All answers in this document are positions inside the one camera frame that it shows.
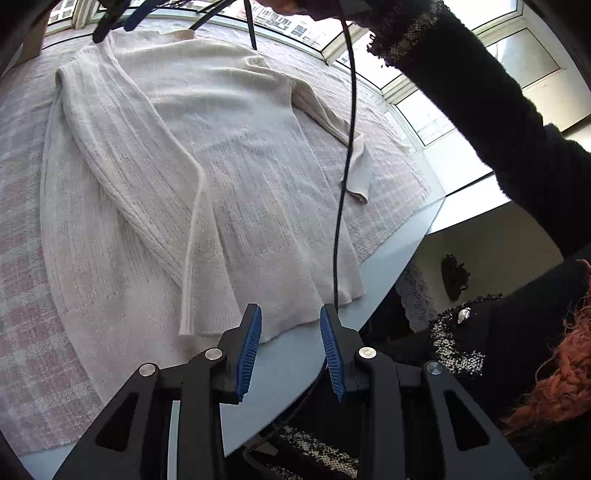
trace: black wire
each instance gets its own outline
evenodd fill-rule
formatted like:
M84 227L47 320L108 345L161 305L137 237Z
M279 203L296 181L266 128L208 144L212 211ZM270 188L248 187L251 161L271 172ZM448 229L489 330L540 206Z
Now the black wire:
M222 0L220 2L215 3L215 7L209 9L209 11L204 16L202 16L199 20L197 20L189 28L191 30L197 30L199 27L201 27L201 25L203 25L205 22L207 22L211 17L214 17L215 15L220 13L224 8L226 8L228 5L231 5L232 3L233 3L233 0Z
M77 38L91 37L92 35L93 35L92 33L87 33L86 35L78 35L77 37L64 38L64 40L56 41L55 43L50 43L49 45L45 45L45 47L43 47L42 50L52 47L53 45L59 45L60 43L64 43L64 42L67 42L70 40L75 40Z
M318 384L320 383L320 381L322 380L322 375L324 374L324 371L326 370L326 358L324 359L324 362L322 362L322 367L320 367L320 372L318 373L316 379L314 380L314 383L312 383L312 385L310 386L310 388L308 389L308 392L306 393L306 395L301 399L301 401L298 403L297 407L295 407L292 412L281 421L281 423L277 426L275 426L275 428L273 428L273 430L271 432L269 432L267 435L265 435L262 440L256 444L254 444L253 446L249 447L249 448L245 448L242 451L242 456L243 458L246 460L246 462L253 468L259 470L263 475L265 475L267 478L271 478L272 480L277 480L277 479L281 479L280 476L278 476L275 472L273 472L272 470L270 470L268 467L266 467L265 465L257 462L252 456L251 456L251 452L253 450L256 450L257 448L259 448L261 445L263 445L264 443L268 442L269 440L271 440L275 435L277 435L281 430L283 430L283 428L285 427L285 425L287 425L289 422L291 422L293 420L293 418L300 412L300 410L302 409L302 407L305 405L305 403L308 401L308 399L311 397L312 393L316 390L316 388L318 387Z
M148 14L141 20L145 20L145 18L149 15L149 14L153 14L156 10L160 9L160 8L171 8L171 9L181 9L182 7L184 7L185 5L187 5L191 0L174 0L174 1L167 1L165 3L163 3L162 5L156 5L152 10L150 10L148 12ZM218 0L217 2L214 2L212 4L206 5L205 7L203 7L201 10L193 10L197 15L199 14L204 14L206 13L209 9L211 9L212 7L215 7L217 5L219 5L223 0ZM127 17L120 17L117 22L115 22L115 24L111 27L111 30L116 30L118 28L121 28L124 26L125 21L127 20Z
M343 183L340 186L339 211L336 215L335 245L333 247L333 291L335 295L335 310L337 312L339 311L339 279L337 276L337 257L339 253L340 223L343 217L343 205L345 204L347 179L349 178L349 166L351 164L351 156L353 156L355 115L357 111L357 73L355 72L355 57L353 56L353 43L351 42L349 27L347 26L347 21L345 20L345 13L343 12L342 8L340 9L339 17L340 23L343 26L343 32L345 34L345 42L347 44L347 51L349 52L349 63L351 66L351 122L349 125L349 146L347 147L347 159L345 160L345 173L343 175Z
M339 234L340 234L340 223L343 217L343 205L345 203L345 193L347 190L347 179L349 177L349 166L351 164L351 156L353 156L353 139L355 134L355 116L357 111L357 74L355 72L355 57L353 56L353 42L351 41L351 36L349 34L349 27L347 26L347 22L345 20L345 13L343 12L342 8L339 12L339 18L341 25L343 27L343 33L345 34L345 41L347 44L347 51L349 52L350 58L350 66L351 66L351 120L350 120L350 130L349 130L349 145L347 148L347 158L345 160L345 173L343 175L343 182L341 184L340 189L340 199L339 199L339 210L337 212L337 220L336 220L336 230L335 230L335 245L333 248L333 287L335 290L335 309L339 308L339 281L337 279L337 254L338 254L338 244L339 244ZM298 406L287 416L286 419L281 421L281 423L275 427L270 433L268 433L260 442L257 444L245 448L242 451L242 456L246 460L246 462L253 467L254 469L258 470L260 473L263 474L264 477L270 480L282 480L280 475L277 475L274 471L272 471L269 467L263 465L262 463L255 460L251 452L256 450L261 445L269 441L273 438L277 433L279 433L285 425L287 425L302 409L302 406L306 403L306 401L311 397L312 393L318 387L320 380L324 374L324 370L326 369L326 358L322 363L322 368L318 373L318 376L312 383L311 387L309 388L307 394L302 398Z

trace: black fuzzy sweater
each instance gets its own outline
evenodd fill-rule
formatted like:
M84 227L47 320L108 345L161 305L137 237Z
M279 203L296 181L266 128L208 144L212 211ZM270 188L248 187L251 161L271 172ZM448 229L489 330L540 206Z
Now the black fuzzy sweater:
M404 72L447 115L493 169L505 194L536 219L566 258L503 300L473 308L478 321L469 337L486 359L482 376L466 388L498 419L533 389L536 370L562 338L563 319L586 293L586 271L576 259L591 259L591 155L554 125L544 126L519 84L447 7L411 0L397 8L364 19L376 32L371 51ZM420 342L402 340L389 350L398 360L423 360L428 337L417 348ZM588 417L539 426L514 439L537 478L588 478Z

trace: white sweater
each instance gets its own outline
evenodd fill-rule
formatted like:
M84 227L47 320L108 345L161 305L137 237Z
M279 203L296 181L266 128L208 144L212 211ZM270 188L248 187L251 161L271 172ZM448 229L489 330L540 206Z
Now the white sweater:
M342 142L349 126L308 84L190 30L111 34L57 83L43 249L103 400L142 362L182 363L205 346L179 331L218 335L249 302L263 340L318 318L332 301L337 204L292 103ZM348 187L367 201L361 134L355 147ZM341 304L363 294L358 267L343 225Z

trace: white wall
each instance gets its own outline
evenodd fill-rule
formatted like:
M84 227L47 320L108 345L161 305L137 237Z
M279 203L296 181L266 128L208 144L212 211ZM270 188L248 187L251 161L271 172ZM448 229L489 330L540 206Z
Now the white wall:
M530 31L561 68L524 89L524 95L534 102L545 123L565 130L591 113L591 92L550 27L527 5L524 5L523 16Z
M441 260L447 254L470 272L468 290L455 303L441 279ZM561 261L550 237L512 202L427 235L413 256L438 312L480 295L511 293Z
M435 233L465 222L510 201L499 187L496 177L488 177L447 196L428 233Z
M587 125L575 134L570 135L568 139L578 142L585 150L591 152L591 125Z

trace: metal screw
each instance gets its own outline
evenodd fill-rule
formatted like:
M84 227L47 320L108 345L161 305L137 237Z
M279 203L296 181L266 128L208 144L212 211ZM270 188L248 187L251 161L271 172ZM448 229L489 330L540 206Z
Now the metal screw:
M139 374L142 377L149 377L150 375L153 375L155 371L156 371L156 367L154 364L143 364L139 368Z
M359 356L361 358L373 358L377 355L378 353L371 348L370 346L364 346L362 348L359 349Z
M443 365L439 362L429 362L427 364L427 372L431 375L441 375L443 373Z
M205 352L205 358L208 360L217 360L223 355L223 352L219 348L210 348Z

